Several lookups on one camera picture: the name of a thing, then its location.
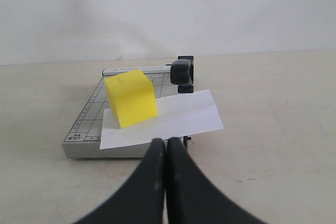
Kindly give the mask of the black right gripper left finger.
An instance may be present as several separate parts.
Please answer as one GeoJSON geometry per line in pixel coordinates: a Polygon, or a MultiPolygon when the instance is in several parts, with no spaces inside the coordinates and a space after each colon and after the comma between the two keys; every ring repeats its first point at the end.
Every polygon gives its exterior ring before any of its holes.
{"type": "Polygon", "coordinates": [[[162,223],[165,144],[152,140],[125,183],[104,203],[76,223],[162,223]]]}

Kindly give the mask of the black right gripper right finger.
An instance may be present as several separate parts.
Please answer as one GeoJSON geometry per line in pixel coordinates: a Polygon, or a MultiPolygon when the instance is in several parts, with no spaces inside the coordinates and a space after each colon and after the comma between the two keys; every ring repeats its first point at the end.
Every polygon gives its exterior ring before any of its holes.
{"type": "Polygon", "coordinates": [[[262,223],[224,195],[202,173],[179,138],[166,148],[169,223],[262,223]]]}

